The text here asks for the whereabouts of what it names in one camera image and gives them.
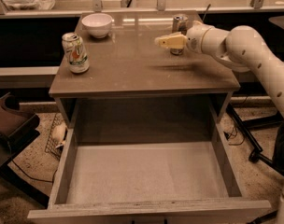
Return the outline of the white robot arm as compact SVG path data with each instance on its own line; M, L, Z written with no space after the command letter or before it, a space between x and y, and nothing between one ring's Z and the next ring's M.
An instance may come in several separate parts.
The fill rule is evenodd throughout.
M209 55L234 71L251 71L284 118L284 62L268 48L255 29L241 25L226 31L194 21L186 34L175 32L159 36L155 44ZM284 123L277 132L273 161L279 170L284 171ZM284 224L284 186L276 224Z

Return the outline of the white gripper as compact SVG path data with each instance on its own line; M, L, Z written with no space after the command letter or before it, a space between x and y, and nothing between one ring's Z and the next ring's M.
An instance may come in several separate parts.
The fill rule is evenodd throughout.
M156 37L154 43L167 49L183 49L186 46L192 52L201 53L202 41L207 30L207 25L200 21L193 21L192 27L187 31L186 35L178 33L163 35Z

